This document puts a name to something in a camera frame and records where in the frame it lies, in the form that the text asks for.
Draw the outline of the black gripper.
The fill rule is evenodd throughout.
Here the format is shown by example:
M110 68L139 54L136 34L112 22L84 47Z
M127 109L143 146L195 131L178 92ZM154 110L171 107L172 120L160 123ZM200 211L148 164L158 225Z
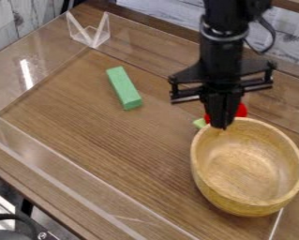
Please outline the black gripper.
M223 93L234 86L241 87L226 94L225 124L223 124L223 97L211 91L202 94L206 114L210 117L210 125L214 128L227 128L234 121L241 104L243 92L254 92L271 89L273 71L277 63L265 58L243 59L241 68L233 73L222 76L208 74L204 64L198 61L191 67L168 76L170 102L172 104L198 100L204 87Z

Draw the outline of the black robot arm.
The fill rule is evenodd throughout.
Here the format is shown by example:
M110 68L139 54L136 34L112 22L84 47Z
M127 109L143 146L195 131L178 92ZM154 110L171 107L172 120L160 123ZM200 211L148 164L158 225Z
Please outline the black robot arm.
M250 23L273 27L263 18L271 0L203 0L206 12L199 25L199 59L196 63L168 76L170 101L200 100L210 125L226 128L237 116L242 96L270 89L274 62L246 59Z

